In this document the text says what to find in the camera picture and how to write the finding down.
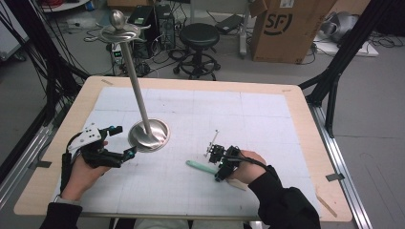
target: cardboard box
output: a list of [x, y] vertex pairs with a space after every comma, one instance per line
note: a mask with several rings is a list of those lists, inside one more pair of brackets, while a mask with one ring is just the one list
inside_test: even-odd
[[137, 5], [153, 6], [155, 0], [107, 0], [111, 10], [133, 11]]
[[336, 0], [255, 0], [250, 50], [254, 61], [302, 63]]

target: round metal base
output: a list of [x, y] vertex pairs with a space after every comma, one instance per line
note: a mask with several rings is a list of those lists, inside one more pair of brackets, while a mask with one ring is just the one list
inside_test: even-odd
[[131, 146], [137, 146], [138, 152], [151, 153], [161, 149], [169, 141], [170, 131], [166, 123], [158, 119], [149, 119], [152, 133], [145, 132], [145, 126], [140, 121], [128, 133]]

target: black cable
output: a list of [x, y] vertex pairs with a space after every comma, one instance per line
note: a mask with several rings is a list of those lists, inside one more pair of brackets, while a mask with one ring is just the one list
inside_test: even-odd
[[255, 164], [255, 165], [259, 165], [260, 167], [264, 168], [266, 171], [271, 172], [264, 163], [262, 163], [262, 162], [260, 162], [260, 161], [258, 161], [256, 159], [253, 159], [251, 157], [244, 156], [242, 154], [242, 152], [241, 152], [241, 155], [242, 156], [226, 156], [226, 155], [222, 155], [222, 157], [227, 158], [229, 161], [245, 161], [245, 162], [249, 162], [249, 163], [252, 163], [252, 164]]
[[105, 72], [102, 72], [102, 73], [95, 73], [94, 75], [105, 75], [107, 72], [109, 72], [110, 70], [113, 70], [113, 75], [116, 75], [115, 74], [115, 71], [114, 71], [114, 67], [116, 66], [116, 63], [113, 63], [112, 65], [111, 65], [111, 68], [109, 69], [109, 70], [107, 70], [107, 71], [105, 71]]
[[179, 5], [176, 7], [176, 2], [174, 2], [173, 3], [173, 6], [171, 6], [171, 4], [172, 4], [172, 1], [170, 1], [170, 13], [172, 13], [173, 14], [173, 12], [175, 12], [179, 7], [180, 7], [180, 5], [181, 5], [181, 3], [179, 3]]
[[320, 49], [320, 48], [316, 48], [316, 50], [323, 52], [325, 55], [328, 55], [330, 57], [334, 57], [334, 55], [328, 54], [327, 52], [325, 52], [324, 50]]
[[182, 21], [182, 26], [185, 27], [185, 22], [187, 21], [187, 14], [185, 14], [184, 10], [182, 9], [182, 4], [180, 4], [180, 9], [182, 14], [184, 14], [184, 21]]
[[8, 14], [7, 11], [6, 11], [6, 8], [5, 8], [4, 5], [3, 5], [3, 2], [1, 1], [0, 4], [1, 4], [1, 7], [3, 8], [4, 13], [5, 13], [6, 16], [7, 16], [8, 23], [12, 26], [11, 19], [10, 19], [10, 17], [9, 17], [9, 14]]
[[154, 62], [155, 64], [162, 64], [162, 63], [164, 63], [164, 62], [166, 62], [167, 60], [170, 59], [170, 57], [167, 56], [167, 58], [166, 58], [165, 60], [163, 60], [163, 61], [161, 61], [161, 62], [157, 62], [154, 57], [152, 58], [152, 60], [153, 60], [153, 62]]
[[217, 19], [215, 19], [215, 17], [208, 10], [206, 10], [206, 13], [208, 13], [208, 15], [214, 20], [215, 24], [220, 23], [217, 21]]
[[56, 36], [56, 40], [59, 43], [60, 47], [62, 48], [63, 53], [65, 54], [69, 64], [72, 64], [73, 66], [75, 66], [75, 63], [81, 68], [81, 70], [83, 70], [86, 74], [90, 75], [90, 73], [77, 61], [77, 59], [72, 55], [72, 53], [69, 51], [68, 45], [66, 43], [65, 37], [63, 36], [63, 32], [61, 31], [59, 24], [56, 20], [56, 18], [54, 19], [54, 22], [56, 24], [56, 27], [58, 28], [58, 31], [60, 32], [60, 37], [62, 38], [62, 40], [59, 39], [59, 36], [56, 35], [56, 32], [54, 31], [53, 27], [51, 26], [51, 24], [48, 22], [48, 20], [46, 20], [46, 18], [43, 18], [43, 21], [46, 22], [46, 24], [48, 25], [48, 27], [51, 29], [51, 31], [55, 34]]
[[151, 68], [147, 63], [141, 62], [135, 66], [135, 71], [137, 72], [138, 77], [144, 77], [151, 72]]
[[154, 69], [154, 70], [157, 71], [157, 70], [159, 70], [159, 69], [165, 68], [165, 67], [170, 66], [170, 65], [175, 64], [175, 63], [177, 63], [177, 61], [172, 62], [172, 63], [170, 63], [170, 64], [166, 64], [166, 65], [161, 66], [161, 67], [158, 67], [157, 69]]
[[246, 44], [250, 45], [250, 43], [252, 42], [252, 36], [251, 35], [247, 35], [246, 36]]
[[313, 59], [312, 59], [310, 62], [308, 62], [308, 63], [301, 63], [301, 64], [298, 64], [298, 65], [308, 65], [308, 64], [313, 63], [313, 62], [315, 61], [315, 59], [316, 59], [316, 56], [315, 56], [316, 49], [317, 49], [316, 45], [315, 45], [315, 44], [312, 44], [312, 45], [310, 46], [310, 50], [311, 50], [311, 52], [312, 52]]
[[38, 59], [39, 57], [37, 55], [35, 55], [35, 53], [32, 53], [31, 48], [27, 45], [27, 43], [25, 42], [25, 40], [21, 37], [21, 35], [15, 30], [15, 28], [12, 26], [12, 24], [8, 24], [8, 22], [6, 21], [6, 18], [4, 16], [4, 14], [0, 11], [0, 21], [3, 23], [3, 25], [9, 30], [9, 32], [15, 37], [15, 39], [18, 41], [18, 43], [21, 45], [21, 47], [23, 49], [26, 50], [27, 55], [29, 56], [29, 58], [32, 60], [32, 63], [34, 65], [34, 68], [37, 72], [38, 78], [40, 80], [42, 89], [44, 92], [46, 92], [45, 90], [45, 86], [41, 80], [40, 74], [44, 74], [42, 72], [42, 69], [37, 65], [37, 63], [34, 61], [34, 59]]
[[[396, 42], [393, 41], [393, 37], [398, 40], [399, 44], [396, 44]], [[398, 48], [404, 46], [403, 42], [399, 39], [398, 36], [389, 36], [378, 32], [373, 32], [370, 35], [369, 41], [372, 42], [375, 46], [382, 46], [384, 48]]]
[[[174, 53], [176, 53], [176, 52], [180, 53], [181, 57], [176, 57], [174, 55]], [[173, 60], [181, 61], [187, 55], [187, 51], [186, 50], [171, 50], [171, 51], [169, 51], [168, 55]]]
[[43, 90], [44, 92], [46, 92], [46, 91], [45, 91], [44, 83], [42, 82], [42, 79], [41, 79], [41, 76], [39, 76], [40, 73], [39, 73], [38, 69], [37, 69], [37, 68], [34, 68], [34, 69], [35, 69], [35, 71], [36, 71], [36, 75], [38, 75], [39, 83], [41, 84], [42, 90]]
[[[31, 47], [28, 46], [28, 44], [25, 42], [25, 40], [18, 34], [18, 32], [16, 32], [16, 30], [14, 30], [13, 28], [8, 28], [8, 29], [9, 29], [9, 31], [11, 31], [11, 34], [17, 39], [17, 41], [19, 41], [21, 46], [26, 50], [27, 55], [32, 60], [34, 68], [35, 68], [35, 70], [37, 72], [37, 75], [38, 75], [39, 81], [41, 83], [42, 89], [44, 90], [44, 92], [46, 92], [46, 89], [45, 89], [44, 84], [42, 82], [41, 76], [44, 77], [47, 80], [49, 80], [49, 77], [44, 73], [44, 70], [46, 69], [46, 66], [45, 66], [45, 63], [44, 63], [44, 61], [42, 59], [42, 56], [39, 55], [38, 53], [35, 53], [34, 50], [32, 50]], [[56, 86], [56, 89], [58, 91], [62, 91], [61, 86], [58, 83], [56, 83], [55, 86]]]
[[114, 66], [116, 65], [116, 61], [115, 61], [114, 57], [111, 54], [110, 54], [110, 58], [111, 58], [111, 68], [110, 68], [110, 70], [112, 69], [113, 70], [113, 76], [116, 76], [117, 75], [116, 70], [114, 69]]

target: concrete floor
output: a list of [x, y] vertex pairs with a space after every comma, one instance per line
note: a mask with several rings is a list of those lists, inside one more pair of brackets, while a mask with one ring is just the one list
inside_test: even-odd
[[[105, 10], [96, 10], [92, 14], [99, 21]], [[105, 44], [98, 41], [86, 43], [83, 41], [86, 36], [85, 31], [64, 34], [69, 50], [89, 73], [108, 71], [111, 60]], [[403, 228], [405, 48], [375, 48], [378, 57], [355, 57], [344, 71], [337, 95], [334, 134], [373, 228]], [[253, 62], [249, 53], [245, 59], [240, 58], [239, 39], [232, 35], [222, 36], [216, 49], [217, 53], [209, 52], [222, 65], [216, 72], [219, 81], [297, 85], [321, 73], [332, 60], [332, 57], [318, 53], [313, 63], [303, 66]], [[164, 58], [165, 53], [157, 56], [157, 60]], [[308, 56], [305, 62], [311, 60], [312, 56]], [[148, 63], [155, 69], [171, 61]], [[184, 74], [174, 75], [173, 67], [159, 69], [147, 77], [187, 78]], [[3, 131], [0, 134], [0, 162], [4, 161], [44, 104], [45, 94], [30, 60], [1, 63], [0, 123]], [[12, 211], [31, 173], [27, 172], [1, 210], [0, 228], [35, 228], [43, 220], [41, 217], [17, 216]], [[108, 228], [108, 221], [81, 219], [79, 228]], [[323, 228], [355, 226], [353, 222], [323, 223]]]

